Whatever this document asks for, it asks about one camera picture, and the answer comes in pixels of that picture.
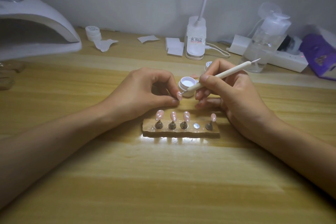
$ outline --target clear plastic bottle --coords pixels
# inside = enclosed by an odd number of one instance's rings
[[[246,71],[260,73],[264,69],[271,55],[273,55],[286,37],[286,31],[292,24],[288,20],[289,18],[285,14],[273,13],[256,30],[239,64],[256,59],[260,60],[248,67]]]

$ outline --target metal tip of dotting tool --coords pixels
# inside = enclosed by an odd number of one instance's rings
[[[259,58],[259,59],[261,59],[261,58]],[[253,60],[251,63],[254,63],[254,62],[258,61],[259,59]]]

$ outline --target person's left hand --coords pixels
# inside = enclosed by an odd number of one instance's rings
[[[161,95],[153,94],[152,88],[156,88]],[[179,88],[171,72],[140,68],[131,71],[99,105],[107,115],[118,117],[120,124],[153,108],[178,106],[180,103],[176,99],[178,91]]]

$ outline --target person's left arm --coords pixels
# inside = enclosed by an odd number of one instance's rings
[[[177,106],[178,91],[172,73],[141,68],[102,102],[0,140],[0,209],[91,139],[150,109]]]

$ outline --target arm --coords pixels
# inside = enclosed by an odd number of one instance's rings
[[[336,199],[336,148],[280,120],[263,102],[244,71],[221,80],[213,75],[234,67],[212,62],[196,92],[198,109],[220,107],[246,138],[281,159]],[[211,93],[219,98],[207,98]]]
[[[155,84],[163,96],[152,94]],[[177,106],[172,73],[132,71],[101,103],[0,140],[0,209],[84,144],[152,108]]]

